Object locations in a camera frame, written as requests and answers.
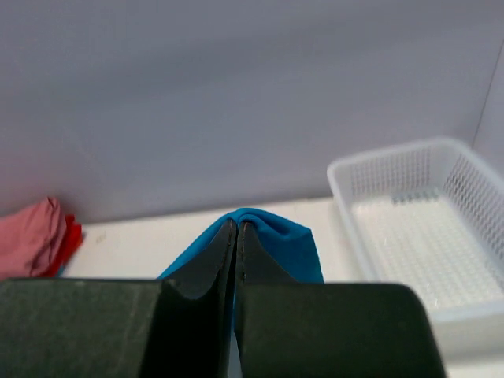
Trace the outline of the blue t-shirt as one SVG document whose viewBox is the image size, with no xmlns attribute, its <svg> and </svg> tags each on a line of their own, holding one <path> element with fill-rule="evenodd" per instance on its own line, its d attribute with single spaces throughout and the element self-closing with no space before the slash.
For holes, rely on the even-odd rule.
<svg viewBox="0 0 504 378">
<path fill-rule="evenodd" d="M 218 377 L 228 371 L 235 331 L 235 284 L 321 283 L 311 230 L 261 209 L 215 220 L 159 276 L 163 280 L 143 377 Z"/>
</svg>

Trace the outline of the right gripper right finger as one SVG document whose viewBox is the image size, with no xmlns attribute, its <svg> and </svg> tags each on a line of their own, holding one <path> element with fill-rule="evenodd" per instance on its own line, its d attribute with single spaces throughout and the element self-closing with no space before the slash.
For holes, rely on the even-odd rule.
<svg viewBox="0 0 504 378">
<path fill-rule="evenodd" d="M 235 335 L 245 377 L 444 377 L 420 299 L 396 283 L 301 283 L 239 229 Z"/>
</svg>

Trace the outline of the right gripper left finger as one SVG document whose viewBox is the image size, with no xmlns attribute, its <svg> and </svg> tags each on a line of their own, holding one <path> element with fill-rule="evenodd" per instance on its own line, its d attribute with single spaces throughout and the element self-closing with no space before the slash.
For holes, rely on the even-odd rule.
<svg viewBox="0 0 504 378">
<path fill-rule="evenodd" d="M 1 285 L 4 377 L 225 377 L 234 221 L 163 280 Z"/>
</svg>

